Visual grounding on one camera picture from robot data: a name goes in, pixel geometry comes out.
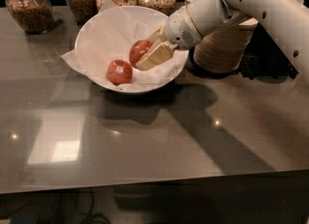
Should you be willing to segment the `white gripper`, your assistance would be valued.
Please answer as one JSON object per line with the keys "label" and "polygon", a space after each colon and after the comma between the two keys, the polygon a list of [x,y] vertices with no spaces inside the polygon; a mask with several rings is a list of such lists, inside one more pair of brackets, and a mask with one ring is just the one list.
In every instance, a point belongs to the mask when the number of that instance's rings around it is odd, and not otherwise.
{"label": "white gripper", "polygon": [[[168,42],[155,42],[162,41],[164,36]],[[173,57],[175,44],[178,49],[188,50],[202,39],[203,37],[195,28],[187,6],[183,6],[168,17],[164,27],[159,26],[148,36],[148,40],[154,44],[136,63],[136,67],[139,70],[150,70]]]}

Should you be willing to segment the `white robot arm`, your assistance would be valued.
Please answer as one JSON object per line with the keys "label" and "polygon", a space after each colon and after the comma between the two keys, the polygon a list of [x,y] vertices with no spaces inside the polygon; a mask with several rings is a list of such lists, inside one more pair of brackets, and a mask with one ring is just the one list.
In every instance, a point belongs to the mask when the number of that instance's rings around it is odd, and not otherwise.
{"label": "white robot arm", "polygon": [[150,70],[188,50],[206,35],[253,17],[309,82],[309,9],[296,0],[194,0],[171,14],[150,35],[150,50],[137,63]]}

